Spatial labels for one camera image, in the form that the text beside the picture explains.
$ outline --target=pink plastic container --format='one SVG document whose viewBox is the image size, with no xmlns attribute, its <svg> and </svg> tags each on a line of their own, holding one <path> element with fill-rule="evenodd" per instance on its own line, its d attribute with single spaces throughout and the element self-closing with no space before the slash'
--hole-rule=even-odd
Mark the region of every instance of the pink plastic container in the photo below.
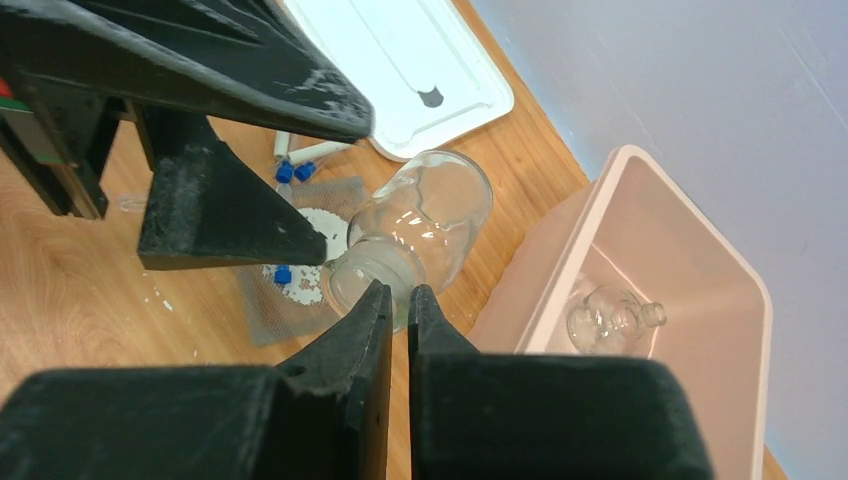
<svg viewBox="0 0 848 480">
<path fill-rule="evenodd" d="M 772 305 L 765 285 L 645 151 L 531 228 L 469 340 L 480 350 L 578 354 L 565 312 L 599 285 L 661 302 L 668 324 L 635 354 L 683 385 L 718 478 L 762 478 Z"/>
</svg>

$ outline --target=gray wall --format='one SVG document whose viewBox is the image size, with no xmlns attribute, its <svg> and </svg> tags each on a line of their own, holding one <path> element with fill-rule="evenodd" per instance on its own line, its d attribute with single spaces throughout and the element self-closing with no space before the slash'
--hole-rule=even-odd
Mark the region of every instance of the gray wall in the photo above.
<svg viewBox="0 0 848 480">
<path fill-rule="evenodd" d="M 474 4 L 590 177 L 644 147 L 760 272 L 767 444 L 848 478 L 848 2 Z"/>
</svg>

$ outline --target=white lid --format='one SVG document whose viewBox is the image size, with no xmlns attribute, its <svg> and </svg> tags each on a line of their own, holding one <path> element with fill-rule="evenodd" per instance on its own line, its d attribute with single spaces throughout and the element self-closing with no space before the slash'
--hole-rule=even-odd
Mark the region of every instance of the white lid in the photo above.
<svg viewBox="0 0 848 480">
<path fill-rule="evenodd" d="M 393 160 L 437 148 L 512 110 L 512 89 L 451 0 L 283 1 L 371 101 L 371 141 Z"/>
</svg>

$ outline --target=blue cap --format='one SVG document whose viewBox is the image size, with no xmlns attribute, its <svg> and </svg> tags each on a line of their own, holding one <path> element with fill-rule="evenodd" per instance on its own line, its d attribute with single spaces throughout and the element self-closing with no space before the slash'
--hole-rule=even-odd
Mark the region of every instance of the blue cap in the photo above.
<svg viewBox="0 0 848 480">
<path fill-rule="evenodd" d="M 294 167 L 289 162 L 282 162 L 277 168 L 277 173 L 274 178 L 280 183 L 290 183 L 291 177 L 294 175 Z"/>
<path fill-rule="evenodd" d="M 309 177 L 311 177 L 317 169 L 318 167 L 316 167 L 313 162 L 306 162 L 302 165 L 298 165 L 298 167 L 294 169 L 294 176 L 301 182 L 305 182 L 309 180 Z"/>
<path fill-rule="evenodd" d="M 291 283 L 291 270 L 288 265 L 280 265 L 274 272 L 274 283 L 277 285 L 288 285 Z"/>
</svg>

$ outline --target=wood grain surface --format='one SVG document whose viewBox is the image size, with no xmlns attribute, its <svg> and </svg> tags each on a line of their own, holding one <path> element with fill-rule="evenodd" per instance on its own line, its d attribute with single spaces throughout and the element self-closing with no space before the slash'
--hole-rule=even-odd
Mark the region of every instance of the wood grain surface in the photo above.
<svg viewBox="0 0 848 480">
<path fill-rule="evenodd" d="M 466 0 L 457 6 L 515 93 L 510 114 L 448 145 L 477 161 L 495 190 L 494 211 L 459 280 L 439 297 L 465 333 L 527 228 L 587 180 L 473 8 Z M 270 181 L 272 132 L 218 119 L 213 125 Z M 358 147 L 319 181 L 361 175 L 373 191 L 398 168 L 370 146 Z M 103 180 L 113 202 L 106 220 L 58 218 L 0 158 L 0 400 L 47 368 L 275 364 L 314 338 L 255 347 L 230 269 L 145 272 L 135 254 L 142 215 L 120 211 L 117 199 L 145 193 L 150 179 L 135 130 L 123 125 Z M 390 479 L 410 478 L 406 342 L 400 333 L 393 343 Z"/>
</svg>

